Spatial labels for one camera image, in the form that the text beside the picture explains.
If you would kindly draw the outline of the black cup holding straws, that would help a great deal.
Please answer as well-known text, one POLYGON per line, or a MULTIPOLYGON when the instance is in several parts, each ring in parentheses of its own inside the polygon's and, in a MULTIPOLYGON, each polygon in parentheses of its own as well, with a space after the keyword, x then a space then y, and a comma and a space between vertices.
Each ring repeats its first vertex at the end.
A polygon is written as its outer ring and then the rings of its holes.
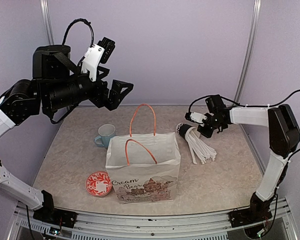
POLYGON ((190 131, 196 130, 197 128, 195 126, 191 126, 186 123, 179 123, 176 126, 176 132, 184 139, 186 140, 186 136, 189 134, 190 131))

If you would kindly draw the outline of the cream bear paper bag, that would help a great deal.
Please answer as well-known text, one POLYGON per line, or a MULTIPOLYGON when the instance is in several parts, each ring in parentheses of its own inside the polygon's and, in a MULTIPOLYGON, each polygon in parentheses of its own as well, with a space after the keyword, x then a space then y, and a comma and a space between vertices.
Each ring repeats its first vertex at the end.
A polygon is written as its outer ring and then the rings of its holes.
POLYGON ((181 154, 174 132, 115 136, 105 168, 120 204, 173 201, 181 154))

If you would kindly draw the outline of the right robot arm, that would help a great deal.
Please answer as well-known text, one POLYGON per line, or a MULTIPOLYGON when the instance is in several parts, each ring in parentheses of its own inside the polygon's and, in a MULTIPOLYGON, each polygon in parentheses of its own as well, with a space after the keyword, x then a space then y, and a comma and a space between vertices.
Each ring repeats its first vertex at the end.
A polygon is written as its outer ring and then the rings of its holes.
POLYGON ((246 218, 256 222, 265 212, 263 203, 271 201, 285 178, 288 165, 300 143, 300 128, 288 104, 276 106, 227 106, 219 94, 205 98, 207 113, 189 112, 189 119, 198 125, 198 131, 210 138, 214 131, 221 133, 230 125, 253 126, 267 131, 269 159, 251 201, 246 218))

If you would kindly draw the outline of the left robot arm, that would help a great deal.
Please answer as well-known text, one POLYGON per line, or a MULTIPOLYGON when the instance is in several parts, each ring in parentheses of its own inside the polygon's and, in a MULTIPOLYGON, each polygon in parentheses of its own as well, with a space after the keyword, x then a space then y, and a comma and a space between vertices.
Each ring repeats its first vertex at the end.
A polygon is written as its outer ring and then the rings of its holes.
POLYGON ((114 50, 93 45, 84 55, 81 66, 70 59, 68 45, 38 47, 32 60, 32 79, 22 79, 0 96, 0 138, 30 116, 44 114, 53 119, 63 108, 73 111, 81 102, 115 110, 133 90, 133 84, 114 80, 108 86, 104 67, 114 50))

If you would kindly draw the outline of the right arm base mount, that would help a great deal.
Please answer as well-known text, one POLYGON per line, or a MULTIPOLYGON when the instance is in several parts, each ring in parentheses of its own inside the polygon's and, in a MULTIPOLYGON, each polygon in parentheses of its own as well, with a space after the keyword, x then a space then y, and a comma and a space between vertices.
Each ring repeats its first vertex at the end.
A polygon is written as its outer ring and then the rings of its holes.
POLYGON ((248 208, 233 210, 228 214, 231 227, 236 228, 271 219, 273 215, 270 205, 274 198, 275 196, 272 196, 269 200, 262 201, 254 192, 248 208))

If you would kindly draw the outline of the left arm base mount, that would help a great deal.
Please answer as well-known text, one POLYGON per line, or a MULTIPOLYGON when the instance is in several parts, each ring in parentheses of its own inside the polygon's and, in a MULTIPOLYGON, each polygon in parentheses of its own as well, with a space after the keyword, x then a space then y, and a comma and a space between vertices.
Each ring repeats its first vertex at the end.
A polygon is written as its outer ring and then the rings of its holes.
POLYGON ((44 223, 73 229, 78 214, 74 211, 55 208, 53 196, 45 190, 41 193, 43 195, 42 207, 33 211, 33 218, 44 223))

